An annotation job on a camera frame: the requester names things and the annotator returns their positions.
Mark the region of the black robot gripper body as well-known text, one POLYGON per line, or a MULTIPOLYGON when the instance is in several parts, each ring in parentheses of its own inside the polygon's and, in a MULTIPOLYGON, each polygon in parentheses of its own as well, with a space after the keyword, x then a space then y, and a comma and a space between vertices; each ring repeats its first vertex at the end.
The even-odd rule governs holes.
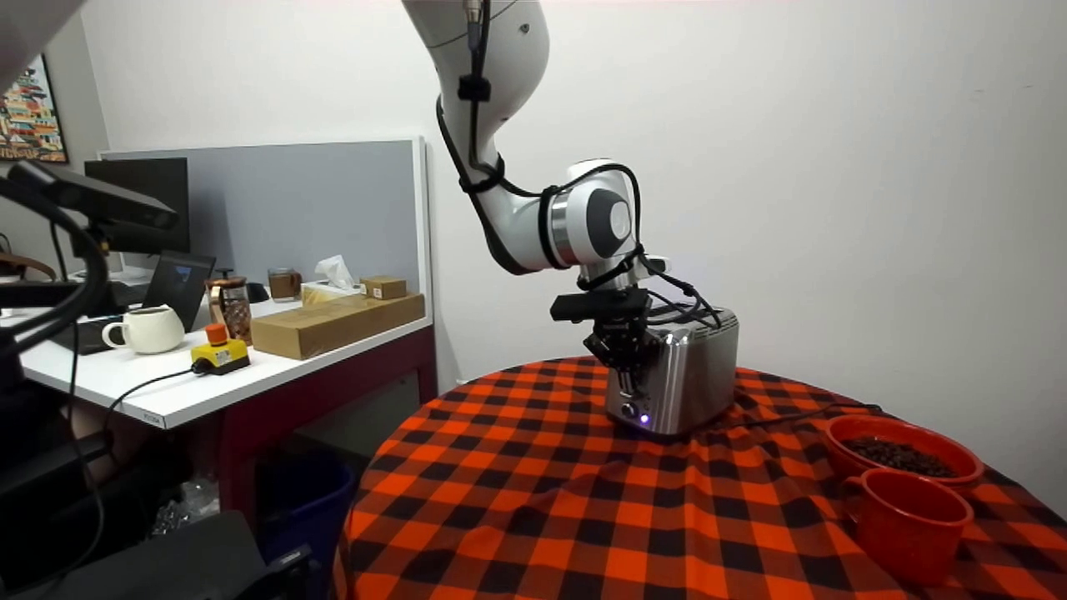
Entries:
POLYGON ((640 358, 645 353, 645 313, 651 298, 643 288, 564 294, 550 303, 552 320, 594 323, 587 351, 596 358, 640 358))

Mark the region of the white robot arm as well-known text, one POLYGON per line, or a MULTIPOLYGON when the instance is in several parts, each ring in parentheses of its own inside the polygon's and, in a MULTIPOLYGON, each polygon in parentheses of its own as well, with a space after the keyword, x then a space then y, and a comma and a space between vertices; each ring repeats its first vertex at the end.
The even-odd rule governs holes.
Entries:
POLYGON ((637 175, 613 158, 582 158, 560 182, 524 186, 505 165, 505 132, 550 63, 539 0, 401 0, 435 70, 435 127, 490 257, 515 275, 573 271, 577 294, 552 320, 590 320, 587 351, 633 363, 645 345, 640 288, 637 175))

